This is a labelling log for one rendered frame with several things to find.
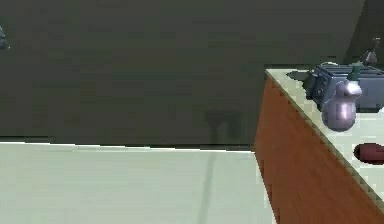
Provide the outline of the brown wooden counter cabinet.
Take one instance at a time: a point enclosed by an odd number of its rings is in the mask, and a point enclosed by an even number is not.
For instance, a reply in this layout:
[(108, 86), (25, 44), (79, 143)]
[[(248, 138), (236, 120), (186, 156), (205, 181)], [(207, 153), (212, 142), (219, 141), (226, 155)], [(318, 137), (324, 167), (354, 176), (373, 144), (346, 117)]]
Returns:
[(384, 146), (384, 109), (347, 132), (325, 127), (286, 69), (267, 69), (253, 151), (277, 224), (384, 224), (384, 165), (354, 156)]

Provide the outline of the blue grey toaster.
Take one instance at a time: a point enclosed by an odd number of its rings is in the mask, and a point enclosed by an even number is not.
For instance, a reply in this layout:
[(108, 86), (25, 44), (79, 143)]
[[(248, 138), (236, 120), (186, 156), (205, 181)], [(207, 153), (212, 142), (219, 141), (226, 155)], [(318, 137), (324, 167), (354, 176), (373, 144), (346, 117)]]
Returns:
[[(314, 68), (303, 82), (306, 98), (317, 108), (334, 95), (335, 86), (352, 71), (351, 65), (321, 64)], [(359, 85), (362, 95), (357, 100), (358, 113), (377, 113), (384, 107), (384, 71), (372, 66), (361, 66)]]

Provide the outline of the dark red round object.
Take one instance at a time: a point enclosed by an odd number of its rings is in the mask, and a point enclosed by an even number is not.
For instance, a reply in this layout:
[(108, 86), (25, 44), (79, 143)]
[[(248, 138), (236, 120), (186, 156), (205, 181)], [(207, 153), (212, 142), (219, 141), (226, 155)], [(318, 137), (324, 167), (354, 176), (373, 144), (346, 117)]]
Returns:
[(359, 144), (354, 149), (355, 157), (372, 165), (384, 165), (384, 146), (376, 143)]

